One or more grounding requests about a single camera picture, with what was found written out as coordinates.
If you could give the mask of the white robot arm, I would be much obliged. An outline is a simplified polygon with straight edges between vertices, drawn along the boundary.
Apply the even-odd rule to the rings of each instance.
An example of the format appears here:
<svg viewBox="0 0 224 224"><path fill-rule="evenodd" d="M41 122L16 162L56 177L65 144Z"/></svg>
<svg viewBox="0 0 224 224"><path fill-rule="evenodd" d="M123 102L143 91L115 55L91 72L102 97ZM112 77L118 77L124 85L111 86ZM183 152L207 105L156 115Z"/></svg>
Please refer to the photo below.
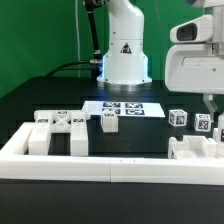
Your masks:
<svg viewBox="0 0 224 224"><path fill-rule="evenodd" d="M211 113L213 96L224 95L224 0L185 0L204 14L170 31L165 84L175 92L201 93ZM144 15L129 0L106 0L109 50L103 56L98 85L117 91L148 86L148 58L143 52Z"/></svg>

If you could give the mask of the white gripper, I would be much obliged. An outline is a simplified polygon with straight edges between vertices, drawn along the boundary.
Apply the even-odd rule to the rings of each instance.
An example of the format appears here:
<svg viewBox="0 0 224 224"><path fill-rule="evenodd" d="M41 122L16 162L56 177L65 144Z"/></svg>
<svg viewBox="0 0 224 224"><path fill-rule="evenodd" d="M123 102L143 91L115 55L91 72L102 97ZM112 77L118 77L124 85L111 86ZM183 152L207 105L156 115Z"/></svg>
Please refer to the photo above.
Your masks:
<svg viewBox="0 0 224 224"><path fill-rule="evenodd" d="M224 58L213 54L211 44L179 44L167 54L165 84L170 91L203 93L214 119L218 110L213 94L224 94Z"/></svg>

